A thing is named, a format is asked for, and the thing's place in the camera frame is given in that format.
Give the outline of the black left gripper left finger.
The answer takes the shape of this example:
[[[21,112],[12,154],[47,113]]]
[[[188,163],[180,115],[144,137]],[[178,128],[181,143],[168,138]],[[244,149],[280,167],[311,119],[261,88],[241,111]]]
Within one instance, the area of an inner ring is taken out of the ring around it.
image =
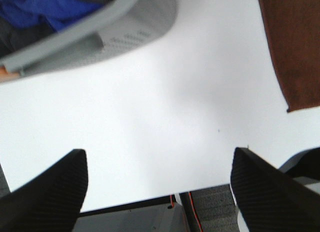
[[[0,199],[2,232],[71,232],[88,190],[86,151],[74,149]]]

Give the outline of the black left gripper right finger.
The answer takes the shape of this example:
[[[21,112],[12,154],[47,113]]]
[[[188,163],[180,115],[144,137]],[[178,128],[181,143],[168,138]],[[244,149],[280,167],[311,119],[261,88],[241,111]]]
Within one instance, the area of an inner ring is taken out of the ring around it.
[[[230,186],[249,232],[320,230],[320,149],[275,168],[244,147],[234,151]]]

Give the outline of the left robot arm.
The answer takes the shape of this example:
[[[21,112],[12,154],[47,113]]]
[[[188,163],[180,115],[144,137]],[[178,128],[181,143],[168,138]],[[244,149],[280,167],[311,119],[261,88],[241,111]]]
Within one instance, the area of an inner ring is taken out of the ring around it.
[[[248,148],[234,151],[230,183],[81,212],[87,156],[74,149],[10,191],[0,177],[3,232],[317,232],[320,150],[275,168]]]

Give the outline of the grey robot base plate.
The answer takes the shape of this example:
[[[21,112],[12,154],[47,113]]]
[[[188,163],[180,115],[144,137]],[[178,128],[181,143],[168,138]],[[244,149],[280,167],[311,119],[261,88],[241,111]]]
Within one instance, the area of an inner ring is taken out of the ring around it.
[[[74,232],[189,232],[184,209],[169,204],[100,213],[77,219]]]

